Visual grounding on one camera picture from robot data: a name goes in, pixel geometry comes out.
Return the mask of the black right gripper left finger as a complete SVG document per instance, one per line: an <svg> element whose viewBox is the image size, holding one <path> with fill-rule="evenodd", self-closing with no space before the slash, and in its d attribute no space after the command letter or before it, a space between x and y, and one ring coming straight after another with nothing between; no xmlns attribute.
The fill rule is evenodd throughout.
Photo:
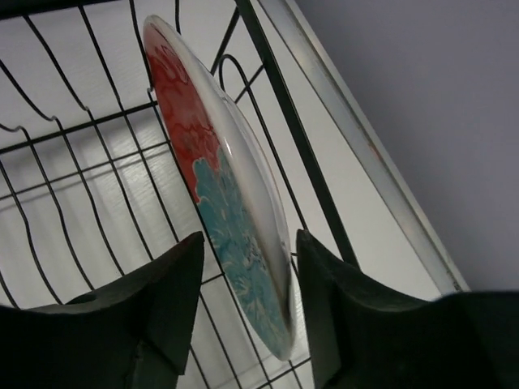
<svg viewBox="0 0 519 389"><path fill-rule="evenodd" d="M4 388L174 388L184 375L204 268L195 232L63 305L1 309Z"/></svg>

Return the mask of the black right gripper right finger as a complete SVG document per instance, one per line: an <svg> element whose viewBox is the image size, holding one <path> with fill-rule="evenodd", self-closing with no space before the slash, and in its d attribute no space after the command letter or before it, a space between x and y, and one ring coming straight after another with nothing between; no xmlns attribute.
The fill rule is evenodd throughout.
<svg viewBox="0 0 519 389"><path fill-rule="evenodd" d="M453 293L424 301L338 259L306 230L299 286L318 388L515 388L518 295Z"/></svg>

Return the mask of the red and teal plate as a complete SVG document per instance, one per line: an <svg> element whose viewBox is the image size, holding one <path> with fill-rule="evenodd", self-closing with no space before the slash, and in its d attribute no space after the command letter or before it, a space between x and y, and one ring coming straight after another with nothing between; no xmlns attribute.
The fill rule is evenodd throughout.
<svg viewBox="0 0 519 389"><path fill-rule="evenodd" d="M280 360L294 347L290 235L249 122L161 17L143 26L161 115L215 255L250 325Z"/></svg>

